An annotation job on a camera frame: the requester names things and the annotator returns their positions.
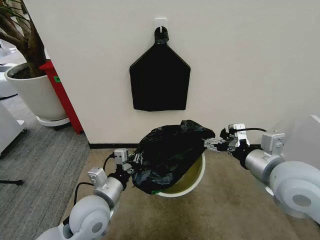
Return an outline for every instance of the floor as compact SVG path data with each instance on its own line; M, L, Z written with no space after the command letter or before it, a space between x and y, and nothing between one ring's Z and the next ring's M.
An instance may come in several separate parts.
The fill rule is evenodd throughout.
M79 177L101 167L112 150L92 149ZM132 182L121 194L120 207L103 239L113 240L318 240L320 227L311 219L286 215L237 160L224 153L205 152L200 184L177 198L148 195ZM111 173L114 162L106 169ZM78 200L93 194L82 185ZM72 209L73 196L62 219Z
M88 158L88 140L71 126L40 125L19 96L0 103L26 122L0 157L0 179L25 181L0 184L0 239L32 240L59 224Z

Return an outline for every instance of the black baseboard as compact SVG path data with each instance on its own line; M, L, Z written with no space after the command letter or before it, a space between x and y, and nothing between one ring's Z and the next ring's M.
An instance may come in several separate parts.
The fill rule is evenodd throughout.
M138 143L89 143L90 149L135 149Z

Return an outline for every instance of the black cord on floor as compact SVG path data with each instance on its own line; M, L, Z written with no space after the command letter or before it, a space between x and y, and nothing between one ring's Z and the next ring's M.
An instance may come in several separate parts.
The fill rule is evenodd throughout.
M90 183L90 182L84 182L84 181L83 181L83 182L79 182L78 185L77 185L76 188L75 188L73 206L76 205L76 203L77 203L78 189L79 189L79 186L82 185L82 184L94 186L94 185L93 185L92 183Z
M249 127L249 128L243 128L243 129L234 129L234 130L232 130L232 132L236 133L236 132L250 131L250 130L257 130L257 131L262 131L262 132L266 132L267 131L267 130L265 130L263 128Z
M111 158L115 158L115 153L111 153L105 160L104 160L104 164L103 164L103 171L106 171L106 164L107 164L107 161Z

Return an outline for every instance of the black garbage bag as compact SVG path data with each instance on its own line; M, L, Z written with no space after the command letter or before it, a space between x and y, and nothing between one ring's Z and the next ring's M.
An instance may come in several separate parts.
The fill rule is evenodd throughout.
M130 156L133 184L147 194L174 185L205 151L215 133L192 120L153 129Z

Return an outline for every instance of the white furniture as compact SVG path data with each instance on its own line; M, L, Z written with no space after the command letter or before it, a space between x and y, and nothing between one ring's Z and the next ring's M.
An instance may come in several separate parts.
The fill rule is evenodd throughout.
M16 120L0 102L0 155L25 128L23 120Z
M0 66L0 99L17 94L17 90L5 78L5 71L14 66L16 66L16 64L13 63Z

